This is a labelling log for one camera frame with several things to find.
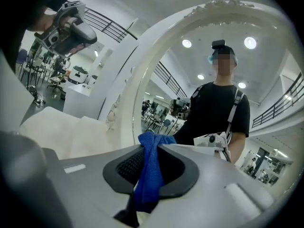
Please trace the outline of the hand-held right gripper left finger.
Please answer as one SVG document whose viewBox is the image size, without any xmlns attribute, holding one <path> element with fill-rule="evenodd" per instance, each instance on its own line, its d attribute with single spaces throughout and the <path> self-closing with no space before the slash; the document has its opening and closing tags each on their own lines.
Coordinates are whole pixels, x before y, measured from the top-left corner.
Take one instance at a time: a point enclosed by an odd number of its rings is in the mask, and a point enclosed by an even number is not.
<svg viewBox="0 0 304 228">
<path fill-rule="evenodd" d="M 60 160 L 44 149 L 48 173 L 67 212 L 64 228 L 137 228 L 133 188 L 143 167 L 143 147 Z"/>
</svg>

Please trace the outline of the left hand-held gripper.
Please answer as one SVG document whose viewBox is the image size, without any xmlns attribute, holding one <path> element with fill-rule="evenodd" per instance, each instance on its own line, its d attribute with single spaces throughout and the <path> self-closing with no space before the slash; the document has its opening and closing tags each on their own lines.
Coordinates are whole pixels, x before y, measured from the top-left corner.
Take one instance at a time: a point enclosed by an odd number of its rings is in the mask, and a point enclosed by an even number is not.
<svg viewBox="0 0 304 228">
<path fill-rule="evenodd" d="M 97 41 L 95 31 L 83 21 L 85 4 L 81 1 L 66 2 L 55 14 L 53 24 L 42 34 L 35 33 L 34 36 L 38 43 L 53 54 L 60 54 L 60 44 L 64 33 L 64 24 L 73 18 L 75 21 L 71 25 L 71 35 L 79 44 L 85 47 Z"/>
</svg>

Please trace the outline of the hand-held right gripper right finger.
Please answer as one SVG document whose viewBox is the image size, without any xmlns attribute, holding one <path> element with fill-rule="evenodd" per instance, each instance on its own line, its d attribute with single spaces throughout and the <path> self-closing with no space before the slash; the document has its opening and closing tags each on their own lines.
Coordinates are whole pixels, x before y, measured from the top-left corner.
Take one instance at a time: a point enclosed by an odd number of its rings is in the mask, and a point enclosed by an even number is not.
<svg viewBox="0 0 304 228">
<path fill-rule="evenodd" d="M 161 200 L 147 228 L 265 228 L 274 199 L 232 163 L 189 148 L 163 145 L 197 164 L 196 184 L 183 196 Z"/>
</svg>

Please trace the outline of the blue cloth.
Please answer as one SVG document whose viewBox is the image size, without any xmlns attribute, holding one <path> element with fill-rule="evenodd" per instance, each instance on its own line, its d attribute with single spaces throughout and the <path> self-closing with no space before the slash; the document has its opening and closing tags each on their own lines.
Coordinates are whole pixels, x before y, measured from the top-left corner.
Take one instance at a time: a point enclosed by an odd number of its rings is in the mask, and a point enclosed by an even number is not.
<svg viewBox="0 0 304 228">
<path fill-rule="evenodd" d="M 138 136 L 144 147 L 144 166 L 134 191 L 134 205 L 138 212 L 151 213 L 159 201 L 159 190 L 164 186 L 158 160 L 158 145 L 175 144 L 173 136 L 144 132 Z"/>
</svg>

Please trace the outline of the oval white-framed mirror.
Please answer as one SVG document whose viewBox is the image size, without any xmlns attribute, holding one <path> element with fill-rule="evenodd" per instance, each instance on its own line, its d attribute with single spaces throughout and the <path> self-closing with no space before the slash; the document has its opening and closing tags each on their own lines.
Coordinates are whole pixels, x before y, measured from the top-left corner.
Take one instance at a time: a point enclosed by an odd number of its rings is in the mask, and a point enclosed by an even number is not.
<svg viewBox="0 0 304 228">
<path fill-rule="evenodd" d="M 112 143 L 125 148 L 138 143 L 141 122 L 138 110 L 148 80 L 169 47 L 199 26 L 247 23 L 277 35 L 304 73 L 304 44 L 288 16 L 270 6 L 238 0 L 215 0 L 177 12 L 145 31 L 127 65 L 134 67 L 120 97 Z"/>
</svg>

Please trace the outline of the person's left forearm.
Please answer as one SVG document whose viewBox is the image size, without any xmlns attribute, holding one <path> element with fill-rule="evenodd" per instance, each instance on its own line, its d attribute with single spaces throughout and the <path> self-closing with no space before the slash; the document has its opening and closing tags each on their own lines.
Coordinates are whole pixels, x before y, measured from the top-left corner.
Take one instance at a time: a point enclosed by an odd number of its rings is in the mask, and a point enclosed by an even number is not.
<svg viewBox="0 0 304 228">
<path fill-rule="evenodd" d="M 48 7 L 46 6 L 40 8 L 26 29 L 32 32 L 44 32 L 47 30 L 53 24 L 55 17 L 54 14 L 46 14 L 47 10 Z"/>
</svg>

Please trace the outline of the person's left hand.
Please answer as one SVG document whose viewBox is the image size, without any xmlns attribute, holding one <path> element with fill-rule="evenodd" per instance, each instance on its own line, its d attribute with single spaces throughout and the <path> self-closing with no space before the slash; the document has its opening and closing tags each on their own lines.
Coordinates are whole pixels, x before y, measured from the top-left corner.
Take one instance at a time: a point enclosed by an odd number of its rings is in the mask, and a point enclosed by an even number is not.
<svg viewBox="0 0 304 228">
<path fill-rule="evenodd" d="M 60 54 L 64 56 L 75 54 L 84 47 L 86 36 L 81 25 L 77 24 L 76 19 L 70 18 L 64 24 L 64 33 L 62 35 Z"/>
</svg>

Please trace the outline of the black metal railing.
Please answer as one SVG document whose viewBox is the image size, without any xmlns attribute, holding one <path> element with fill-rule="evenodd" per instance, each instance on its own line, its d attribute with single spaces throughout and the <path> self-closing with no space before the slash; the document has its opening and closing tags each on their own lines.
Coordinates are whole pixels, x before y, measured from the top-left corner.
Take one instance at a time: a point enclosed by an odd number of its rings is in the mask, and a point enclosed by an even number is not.
<svg viewBox="0 0 304 228">
<path fill-rule="evenodd" d="M 88 7 L 85 8 L 84 20 L 91 27 L 97 29 L 101 33 L 104 33 L 105 35 L 107 35 L 118 43 L 121 43 L 127 35 L 131 36 L 135 40 L 138 39 L 134 34 L 129 32 L 120 24 Z"/>
</svg>

